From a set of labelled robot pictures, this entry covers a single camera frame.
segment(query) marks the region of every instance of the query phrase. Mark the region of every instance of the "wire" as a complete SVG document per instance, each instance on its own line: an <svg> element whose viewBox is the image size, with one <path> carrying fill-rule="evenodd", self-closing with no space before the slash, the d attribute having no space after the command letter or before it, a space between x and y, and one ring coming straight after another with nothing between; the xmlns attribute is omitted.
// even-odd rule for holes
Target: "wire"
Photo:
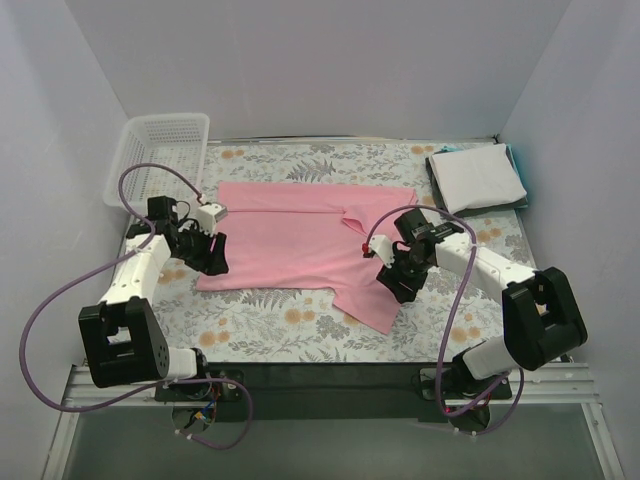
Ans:
<svg viewBox="0 0 640 480"><path fill-rule="evenodd" d="M460 433L462 433L464 435L469 435L469 436L487 435L488 433L495 432L498 428L500 428L502 425L504 425L504 423L507 420L509 420L509 417L511 417L511 415L515 411L516 407L518 406L518 403L520 402L520 398L522 397L522 392L524 391L524 371L522 370L522 368L518 368L518 371L520 372L520 382L519 382L520 384L518 386L518 392L516 393L516 396L513 399L513 402L511 403L511 406L509 407L509 410L507 410L507 413L505 413L500 420L498 420L496 423L491 425L489 428L486 428L485 430L481 430L479 432L477 432L477 431L466 432L464 430L458 430ZM441 428L441 427L436 427L436 426L433 426L433 425L425 425L425 424L422 424L422 423L416 423L416 424L413 424L413 425L416 426L416 427L419 427L419 428L426 428L426 429L429 429L429 430L439 430L439 431L449 432L448 429L444 429L444 428Z"/></svg>
<svg viewBox="0 0 640 480"><path fill-rule="evenodd" d="M219 394L219 393L217 393L217 392L213 389L213 387L211 387L211 394L212 394L212 396L213 396L213 398L211 399L211 401L207 404L207 406L205 406L202 410L200 410L200 413L201 413L202 415L205 415L206 411L207 411L207 410L209 410L209 408L211 408L211 406L212 406L212 405L214 405L214 404L215 404L215 405L216 405L216 407L217 407L217 405L218 405L218 404L217 404L217 400L218 400L218 398L220 397L220 394Z"/></svg>
<svg viewBox="0 0 640 480"><path fill-rule="evenodd" d="M181 220L181 221L184 221L184 220L187 219L187 217L191 213L191 204L189 202L187 202L186 200L178 200L178 201L176 201L176 204L178 204L178 203L184 203L187 206L187 213L184 214L184 217L182 217L182 220Z"/></svg>
<svg viewBox="0 0 640 480"><path fill-rule="evenodd" d="M477 237L476 237L475 231L473 230L473 228L471 228L471 226L467 222L465 222L463 219L459 217L456 217L455 215L450 214L446 210L442 210L436 207L431 207L429 205L404 205L402 207L394 208L393 210L385 213L382 217L380 217L376 221L376 223L373 224L373 227L371 227L371 230L367 235L367 241L365 245L369 245L369 242L371 241L371 237L375 233L376 228L378 228L378 226L384 220L386 220L389 216L393 215L394 213L402 212L404 210L412 210L414 208L436 212L442 215L443 217L448 218L449 220L453 220L454 222L460 224L471 237L471 254L469 255L469 262L467 263L467 268L464 272L464 275L462 276L462 281L460 282L460 286L458 287L456 296L453 300L453 303L451 304L451 310L449 311L449 317L447 318L447 323L444 328L444 334L443 334L442 342L440 343L440 350L438 352L438 361L436 363L436 379L435 379L436 380L435 382L436 403L438 404L438 408L440 409L441 413L444 416L448 418L455 418L455 417L459 417L460 415L464 415L466 412L468 412L469 410L477 406L482 399L484 399L485 397L487 397L487 395L493 392L493 390L495 390L496 387L500 385L500 383L502 383L504 379L507 378L508 373L504 373L498 376L498 378L496 378L491 383L491 385L489 385L489 387L487 387L482 393L480 393L476 398L474 398L471 402L469 402L465 406L459 409L456 409L455 411L451 411L451 412L446 411L444 402L442 399L442 370L444 367L444 355L447 351L447 343L449 342L449 335L451 334L451 329L453 328L453 321L455 320L456 312L458 311L458 307L460 306L460 301L462 300L462 295L464 294L464 290L467 287L467 284L469 283L469 279L471 278L471 273L473 271L473 264L475 263L477 250L478 250L478 247L476 245ZM489 433L491 431L494 431L511 416L511 414L515 410L515 407L520 401L520 396L522 395L523 388L524 388L524 373L522 372L522 369L520 369L520 388L518 390L518 395L516 395L516 397L514 398L512 407L501 419L501 421L498 424L496 424L496 426L490 427L487 430L484 430L483 433Z"/></svg>
<svg viewBox="0 0 640 480"><path fill-rule="evenodd" d="M487 405L489 405L489 402L491 401L491 394L487 395L487 398L484 399L484 403L482 405L478 405L477 408L484 408Z"/></svg>
<svg viewBox="0 0 640 480"><path fill-rule="evenodd" d="M200 222L198 222L195 218L183 218L178 222L178 228L182 228L187 222L193 222L196 225L196 228L200 230Z"/></svg>
<svg viewBox="0 0 640 480"><path fill-rule="evenodd" d="M42 303L40 303L40 305L38 305L36 307L36 309L33 311L33 313L31 314L31 316L29 317L29 319L27 320L27 323L24 326L24 329L22 330L22 335L20 337L20 345L18 348L18 356L19 356L19 360L20 360L20 370L22 372L22 376L24 377L25 382L27 383L27 386L29 387L29 390L31 390L33 392L33 394L38 398L38 400L40 400L42 403L44 403L46 406L54 409L54 410L58 410L59 412L65 412L65 413L85 413L85 412L92 412L95 410L99 410L101 408L104 407L108 407L110 405L113 405L114 403L118 403L122 400L125 400L137 393L140 393L144 390L147 390L149 388L155 388L158 387L160 385L165 384L166 382L164 380L160 380L158 382L154 382L154 383L150 383L147 385L142 385L140 387L134 388L133 390L124 393L122 395L119 395L117 397L114 397L110 400L107 400L105 402L101 402L95 405L89 405L89 406L85 406L85 407L68 407L65 405L61 405L59 403L54 402L53 400L51 400L49 397L47 397L42 390L40 390L38 388L38 386L35 384L33 377L31 375L31 372L29 372L29 367L27 365L27 340L29 338L29 332L31 332L31 328L33 327L33 324L35 323L36 319L38 318L38 316L42 313L42 311L56 298L58 298L60 295L62 295L63 293L65 293L67 290L75 287L76 285L84 282L85 280L88 280L91 277L94 277L95 275L98 275L99 273L102 273L106 270L109 270L111 268L113 268L115 265L124 262L125 260L129 260L130 258L132 258L134 255L136 255L138 253L138 250L141 250L143 248L145 248L147 245L149 245L149 243L151 243L151 241L153 240L153 238L156 235L156 229L154 224L148 220L147 218L145 218L143 215L141 215L140 213L136 212L133 207L131 207L131 205L129 204L129 202L127 201L125 194L124 194L124 180L127 177L127 175L129 175L131 172L133 172L134 170L137 170L139 168L159 168L161 170L166 170L167 172L175 175L176 177L178 177L180 180L182 180L191 190L193 190L196 194L196 197L198 199L198 201L200 201L200 199L202 198L202 193L181 173L175 171L174 169L167 167L165 165L160 165L157 163L139 163L138 165L134 165L132 167L127 168L124 172L122 172L122 175L120 175L120 179L118 180L118 195L120 196L120 200L122 201L122 205L124 206L125 210L127 210L127 212L129 212L131 215L133 215L135 218L137 218L138 220L140 220L141 222L143 222L144 224L146 224L149 229L150 229L150 233L149 236L144 239L142 241L142 243L138 246L138 249L136 250L132 250L129 253L126 253L125 255L116 258L115 260L112 260L111 262L108 262L104 265L102 265L101 267L98 267L94 270L91 270L88 273L85 273L84 275L76 278L75 280L70 281L69 283L67 283L66 285L63 285L62 287L58 288L55 292L53 292L51 295L49 295L47 298L45 298ZM217 445L217 444L212 444L212 443L203 443L211 448L214 448L216 450L227 450L235 445L237 445L246 435L247 431L249 430L249 427L251 425L251 420L253 418L253 400L251 399L251 395L249 394L249 391L245 388L244 385L242 385L241 383L235 382L234 380L229 380L227 378L198 378L198 379L189 379L189 380L180 380L177 382L173 382L173 384L178 384L178 385L192 385L192 384L197 384L197 383L219 383L219 384L224 384L224 383L228 383L230 385L235 385L236 387L238 387L247 397L247 410L248 410L248 416L247 416L247 421L245 423L245 427L242 430L242 432L240 433L240 435L238 436L238 438L236 438L236 440L234 440L233 442L231 442L230 444L227 445Z"/></svg>
<svg viewBox="0 0 640 480"><path fill-rule="evenodd" d="M186 430L187 428L191 427L194 423L196 423L196 420L197 420L196 414L197 413L198 413L198 410L194 410L193 412L191 412L191 415L189 415L189 420L184 425L184 427L182 427L183 430Z"/></svg>

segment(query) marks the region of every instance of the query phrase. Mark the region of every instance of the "white plastic basket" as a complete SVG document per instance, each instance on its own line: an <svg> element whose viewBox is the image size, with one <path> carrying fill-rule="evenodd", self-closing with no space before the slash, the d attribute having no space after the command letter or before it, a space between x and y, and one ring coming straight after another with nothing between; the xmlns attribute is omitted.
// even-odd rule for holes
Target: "white plastic basket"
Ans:
<svg viewBox="0 0 640 480"><path fill-rule="evenodd" d="M118 179L127 168L145 162L167 165L200 188L208 135L209 117L203 113L132 118L120 137L104 202L124 208L118 196ZM143 214L147 211L148 197L166 195L188 201L195 196L182 180L159 168L131 172L125 179L124 192L131 206Z"/></svg>

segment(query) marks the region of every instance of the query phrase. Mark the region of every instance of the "shirt sleeve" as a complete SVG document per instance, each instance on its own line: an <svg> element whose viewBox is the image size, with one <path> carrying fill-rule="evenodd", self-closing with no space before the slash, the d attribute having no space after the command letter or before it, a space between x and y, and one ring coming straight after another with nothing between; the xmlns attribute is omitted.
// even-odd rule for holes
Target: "shirt sleeve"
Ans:
<svg viewBox="0 0 640 480"><path fill-rule="evenodd" d="M400 311L393 293L378 283L335 290L333 305L385 335L389 334Z"/></svg>

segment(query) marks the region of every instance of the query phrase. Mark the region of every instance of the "folded cloth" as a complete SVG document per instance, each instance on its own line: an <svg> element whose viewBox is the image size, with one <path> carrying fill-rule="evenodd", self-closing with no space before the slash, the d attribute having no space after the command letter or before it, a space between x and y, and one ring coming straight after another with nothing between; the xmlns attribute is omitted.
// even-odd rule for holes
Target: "folded cloth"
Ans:
<svg viewBox="0 0 640 480"><path fill-rule="evenodd" d="M511 204L527 194L505 144L436 153L429 163L450 213Z"/></svg>
<svg viewBox="0 0 640 480"><path fill-rule="evenodd" d="M218 201L229 211L219 225L229 273L202 275L198 290L328 287L335 307L389 333L400 304L376 280L382 264L362 257L362 243L384 213L416 202L413 189L221 182ZM398 215L376 233L400 240Z"/></svg>

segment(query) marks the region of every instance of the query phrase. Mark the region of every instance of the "white towel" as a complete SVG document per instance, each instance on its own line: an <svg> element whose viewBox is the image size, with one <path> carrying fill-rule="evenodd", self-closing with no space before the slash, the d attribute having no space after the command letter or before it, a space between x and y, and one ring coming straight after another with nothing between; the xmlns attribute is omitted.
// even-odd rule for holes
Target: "white towel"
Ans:
<svg viewBox="0 0 640 480"><path fill-rule="evenodd" d="M429 162L450 213L504 205L527 194L503 143L436 153Z"/></svg>

